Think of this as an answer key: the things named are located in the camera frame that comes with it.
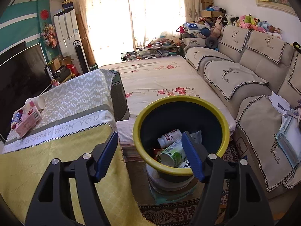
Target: trash can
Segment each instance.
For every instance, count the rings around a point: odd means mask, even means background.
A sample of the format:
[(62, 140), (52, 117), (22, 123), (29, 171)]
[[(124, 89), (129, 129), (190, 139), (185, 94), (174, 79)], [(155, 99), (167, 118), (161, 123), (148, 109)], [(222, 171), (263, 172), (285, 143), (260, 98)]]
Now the trash can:
[(165, 166), (153, 159), (152, 148), (159, 148), (157, 138), (174, 129), (182, 133), (202, 131), (202, 144), (209, 153), (222, 157), (228, 147), (230, 132), (223, 114), (211, 103), (197, 97), (170, 96), (159, 99), (141, 111), (134, 128), (136, 149), (144, 161), (168, 181), (193, 175), (191, 168)]

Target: yellow trash can rim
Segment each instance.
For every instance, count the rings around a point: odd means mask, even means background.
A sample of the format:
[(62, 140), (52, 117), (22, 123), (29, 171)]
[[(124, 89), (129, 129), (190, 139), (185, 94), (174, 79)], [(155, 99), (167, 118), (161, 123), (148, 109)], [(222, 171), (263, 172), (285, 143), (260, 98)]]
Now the yellow trash can rim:
[(169, 175), (174, 175), (174, 176), (191, 176), (193, 175), (192, 169), (191, 168), (175, 168), (175, 167), (169, 167), (169, 166), (165, 166), (157, 161), (155, 161), (144, 149), (142, 143), (141, 143), (141, 139), (140, 139), (140, 129), (141, 129), (141, 125), (142, 122), (144, 121), (144, 119), (146, 118), (146, 116), (153, 111), (154, 109), (156, 109), (157, 107), (167, 104), (167, 103), (171, 103), (171, 102), (191, 102), (191, 103), (195, 103), (198, 105), (201, 105), (203, 107), (205, 107), (206, 109), (208, 109), (209, 111), (211, 111), (216, 118), (218, 119), (221, 128), (222, 128), (222, 143), (221, 146), (218, 150), (218, 152), (216, 153), (217, 156), (222, 157), (228, 147), (229, 144), (229, 140), (230, 140), (230, 132), (229, 132), (229, 125), (228, 122), (226, 120), (226, 118), (224, 117), (224, 115), (222, 114), (222, 112), (220, 112), (220, 110), (218, 108), (216, 108), (213, 104), (197, 98), (197, 97), (192, 97), (192, 96), (186, 96), (186, 95), (177, 95), (177, 96), (170, 96), (170, 97), (166, 97), (166, 98), (162, 98), (159, 99), (157, 101), (154, 101), (153, 103), (149, 104), (147, 107), (145, 107), (140, 114), (137, 116), (137, 119), (135, 121), (134, 124), (134, 128), (133, 128), (133, 140), (134, 140), (134, 144), (135, 147), (138, 151), (138, 153), (140, 154), (140, 156), (145, 160), (145, 162), (147, 164), (149, 164), (151, 167), (153, 167), (154, 169), (169, 174)]

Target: sofa backrest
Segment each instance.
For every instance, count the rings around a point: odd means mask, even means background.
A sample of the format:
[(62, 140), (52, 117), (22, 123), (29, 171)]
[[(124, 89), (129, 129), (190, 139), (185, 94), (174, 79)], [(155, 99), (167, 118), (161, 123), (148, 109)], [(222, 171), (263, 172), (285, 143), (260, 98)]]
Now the sofa backrest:
[(227, 25), (222, 28), (218, 49), (234, 62), (239, 62), (246, 49), (251, 30)]
[(291, 64), (294, 48), (274, 36), (252, 31), (239, 63), (269, 82), (277, 93)]
[(299, 105), (297, 101), (301, 100), (301, 54), (297, 51), (277, 94), (288, 101), (291, 107)]

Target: white wall stripe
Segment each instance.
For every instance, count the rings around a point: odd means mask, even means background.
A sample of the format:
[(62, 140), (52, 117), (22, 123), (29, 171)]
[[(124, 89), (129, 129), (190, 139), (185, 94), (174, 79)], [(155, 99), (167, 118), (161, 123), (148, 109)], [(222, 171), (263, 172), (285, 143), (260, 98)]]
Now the white wall stripe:
[(24, 16), (20, 16), (20, 17), (17, 17), (17, 18), (14, 18), (14, 19), (11, 19), (9, 21), (6, 21), (2, 24), (0, 24), (0, 29), (8, 26), (8, 25), (11, 25), (13, 23), (16, 23), (16, 22), (19, 22), (19, 21), (22, 21), (22, 20), (25, 20), (25, 19), (31, 19), (31, 18), (35, 18), (37, 17), (38, 14), (37, 13), (31, 13), (31, 14), (28, 14), (28, 15), (24, 15)]
[(25, 42), (27, 43), (27, 42), (30, 42), (30, 41), (32, 41), (32, 40), (38, 39), (38, 38), (40, 38), (40, 37), (41, 37), (40, 34), (35, 34), (35, 35), (32, 35), (32, 36), (27, 37), (27, 38), (25, 38), (25, 39), (22, 39), (22, 40), (20, 40), (20, 41), (18, 41), (18, 42), (16, 42), (16, 43), (14, 43), (13, 45), (10, 45), (10, 46), (7, 47), (6, 49), (3, 49), (3, 50), (0, 52), (0, 54), (6, 52), (7, 50), (11, 49), (12, 47), (18, 45), (19, 43), (21, 43), (21, 42), (23, 42), (23, 41), (25, 41)]

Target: teal wall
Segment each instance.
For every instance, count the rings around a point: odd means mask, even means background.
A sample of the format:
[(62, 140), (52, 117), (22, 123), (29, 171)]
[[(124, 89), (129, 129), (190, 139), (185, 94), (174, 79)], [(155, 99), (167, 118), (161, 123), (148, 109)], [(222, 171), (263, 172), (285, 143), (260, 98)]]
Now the teal wall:
[[(46, 20), (43, 20), (40, 17), (40, 12), (44, 9), (49, 12), (49, 17)], [(37, 13), (38, 16), (35, 18), (24, 19), (0, 29), (0, 51), (27, 37), (41, 34), (43, 28), (45, 27), (45, 23), (51, 24), (49, 0), (37, 0), (32, 2), (18, 3), (6, 8), (5, 12), (0, 18), (0, 24), (11, 19), (32, 13)], [(46, 46), (43, 38), (29, 41), (26, 43), (26, 45), (27, 47), (30, 47), (39, 42), (41, 43), (43, 53), (46, 58), (48, 58), (46, 51), (50, 52), (52, 58), (59, 55), (58, 45), (55, 48)]]

